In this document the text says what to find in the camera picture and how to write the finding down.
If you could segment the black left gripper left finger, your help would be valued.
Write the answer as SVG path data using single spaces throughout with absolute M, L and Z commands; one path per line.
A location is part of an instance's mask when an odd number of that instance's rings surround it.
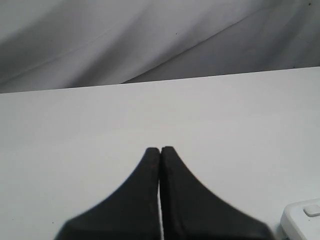
M 131 175 L 109 197 L 68 220 L 57 240 L 159 240 L 160 151 L 149 147 Z

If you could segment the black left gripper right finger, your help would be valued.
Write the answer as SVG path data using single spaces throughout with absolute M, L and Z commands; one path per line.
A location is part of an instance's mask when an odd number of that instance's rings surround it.
M 271 240 L 269 227 L 208 190 L 172 146 L 161 150 L 159 190 L 166 240 Z

